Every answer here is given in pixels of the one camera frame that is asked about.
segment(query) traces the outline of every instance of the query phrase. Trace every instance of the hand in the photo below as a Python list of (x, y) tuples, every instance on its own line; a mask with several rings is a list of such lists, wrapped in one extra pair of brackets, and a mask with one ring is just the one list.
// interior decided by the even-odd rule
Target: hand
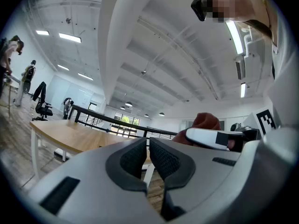
[[(220, 122), (219, 120), (210, 113), (198, 113), (196, 119), (194, 120), (192, 128), (201, 128), (201, 129), (213, 129), (213, 130), (220, 130)], [(193, 146), (193, 143), (188, 141), (185, 138), (186, 129), (179, 132), (172, 141), (177, 143), (186, 144)]]

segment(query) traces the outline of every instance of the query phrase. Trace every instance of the person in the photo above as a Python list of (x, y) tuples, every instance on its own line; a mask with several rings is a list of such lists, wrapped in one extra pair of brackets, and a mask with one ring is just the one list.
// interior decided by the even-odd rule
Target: person
[(29, 66), (26, 67), (25, 69), (25, 72), (23, 72), (21, 75), (22, 75), (22, 79), (21, 79), (21, 82), (20, 82), (20, 85), (19, 85), (19, 89), (18, 89), (18, 94), (17, 94), (17, 98), (14, 102), (14, 104), (16, 106), (20, 106), (21, 105), (21, 102), (22, 102), (22, 98), (23, 98), (23, 92), (24, 92), (24, 84), (25, 82), (27, 83), (26, 85), (29, 86), (28, 87), (28, 91), (30, 89), (30, 82), (36, 72), (36, 68), (35, 68), (35, 65), (36, 65), (36, 60), (33, 60), (31, 62), (31, 64)]
[(64, 104), (64, 119), (67, 119), (67, 114), (69, 113), (71, 105), (74, 103), (71, 98), (66, 98), (63, 101)]
[(24, 43), (19, 39), (18, 36), (14, 36), (8, 43), (5, 39), (1, 41), (2, 47), (0, 51), (0, 98), (2, 95), (2, 86), (3, 86), (3, 77), (4, 73), (7, 71), (10, 75), (12, 73), (10, 69), (10, 62), (8, 59), (11, 57), (13, 52), (18, 52), (19, 55), (22, 54), (22, 49), (24, 47)]
[[(277, 80), (282, 75), (284, 75), (284, 78), (292, 77), (288, 81), (288, 88), (278, 89), (278, 83), (274, 82), (268, 91), (269, 97), (273, 102), (273, 118), (277, 126), (298, 125), (298, 92), (294, 91), (294, 89), (298, 89), (298, 79), (293, 77), (299, 73), (299, 50), (289, 24), (275, 3), (272, 0), (203, 0), (200, 6), (196, 8), (196, 15), (201, 21), (205, 20), (206, 15), (210, 15), (221, 22), (230, 19), (236, 23), (241, 22), (251, 28), (255, 28), (266, 39), (271, 39), (272, 74), (274, 79)], [(279, 103), (279, 101), (274, 102), (277, 99), (285, 102), (283, 104)], [(293, 101), (290, 102), (288, 108), (286, 108), (287, 100)], [(209, 129), (209, 126), (206, 124), (200, 125), (201, 128)], [(178, 133), (178, 136), (174, 139), (181, 143), (187, 142), (183, 135)], [(231, 149), (233, 146), (234, 143), (232, 142), (229, 148)]]

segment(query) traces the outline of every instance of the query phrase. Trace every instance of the man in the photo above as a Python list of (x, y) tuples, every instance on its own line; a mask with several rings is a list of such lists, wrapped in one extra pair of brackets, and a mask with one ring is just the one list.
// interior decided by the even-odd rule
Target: man
[(64, 119), (67, 119), (71, 105), (74, 103), (71, 98), (66, 98), (64, 100)]
[(8, 59), (11, 57), (13, 52), (18, 52), (19, 55), (22, 54), (22, 49), (24, 43), (19, 39), (18, 36), (14, 36), (12, 40), (7, 42), (6, 38), (2, 39), (0, 47), (0, 98), (2, 95), (2, 85), (4, 73), (7, 71), (10, 75), (12, 73), (10, 69), (10, 62)]
[(24, 87), (26, 87), (26, 93), (30, 89), (31, 80), (36, 72), (36, 60), (33, 60), (29, 66), (26, 67), (25, 72), (22, 73), (22, 79), (18, 89), (17, 98), (14, 102), (16, 106), (20, 106), (23, 98)]

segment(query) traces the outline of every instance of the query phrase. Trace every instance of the black metal railing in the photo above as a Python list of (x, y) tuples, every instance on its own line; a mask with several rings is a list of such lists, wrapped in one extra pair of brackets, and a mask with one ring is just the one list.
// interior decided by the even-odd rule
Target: black metal railing
[[(146, 138), (148, 138), (147, 137), (148, 133), (150, 133), (154, 136), (157, 136), (157, 137), (159, 136), (160, 138), (163, 138), (163, 135), (164, 135), (164, 137), (168, 137), (168, 136), (169, 137), (174, 137), (175, 135), (177, 135), (177, 133), (166, 131), (166, 130), (154, 129), (154, 128), (150, 128), (150, 127), (142, 127), (142, 126), (138, 126), (138, 125), (125, 123), (125, 122), (122, 122), (122, 121), (119, 121), (119, 120), (116, 120), (116, 119), (113, 119), (113, 118), (109, 118), (109, 117), (107, 117), (103, 114), (97, 113), (95, 111), (82, 108), (82, 107), (77, 106), (77, 105), (72, 105), (71, 112), (69, 114), (68, 119), (71, 119), (72, 114), (73, 114), (74, 111), (77, 111), (77, 115), (75, 117), (75, 122), (76, 123), (81, 123), (81, 124), (83, 124), (85, 126), (89, 126), (91, 128), (100, 129), (100, 130), (105, 131), (106, 133), (115, 133), (116, 135), (121, 134), (122, 136), (125, 135), (125, 136), (128, 136), (128, 137), (135, 137), (135, 138), (140, 138), (141, 137), (141, 136), (131, 134), (131, 132), (134, 132), (134, 133), (137, 134), (137, 130), (142, 130), (143, 131), (143, 137), (146, 137)], [(87, 115), (86, 117), (88, 117), (88, 118), (86, 120), (84, 120), (84, 119), (80, 120), (80, 117), (82, 117), (81, 114)], [(123, 126), (121, 128), (123, 130), (123, 133), (112, 131), (110, 129), (104, 129), (104, 128), (98, 127), (98, 126), (96, 126), (92, 123), (87, 122), (88, 119), (90, 119), (90, 118), (98, 119), (101, 122), (102, 121), (110, 122), (110, 123), (112, 123), (112, 126), (115, 125), (115, 127), (118, 127), (118, 128), (119, 128), (119, 126)]]

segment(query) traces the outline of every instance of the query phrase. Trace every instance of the office chair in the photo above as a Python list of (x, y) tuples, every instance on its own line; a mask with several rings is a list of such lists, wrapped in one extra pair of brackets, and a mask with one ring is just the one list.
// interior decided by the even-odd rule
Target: office chair
[(47, 116), (53, 116), (53, 112), (52, 110), (49, 110), (49, 108), (51, 109), (52, 106), (51, 104), (45, 102), (45, 98), (46, 98), (46, 83), (42, 82), (39, 87), (36, 89), (36, 91), (34, 92), (33, 95), (33, 100), (36, 101), (36, 99), (38, 98), (38, 103), (36, 105), (36, 113), (40, 114), (41, 117), (36, 117), (33, 118), (32, 121), (34, 120), (39, 120), (39, 121), (48, 121), (47, 119), (44, 119), (44, 117), (46, 118)]

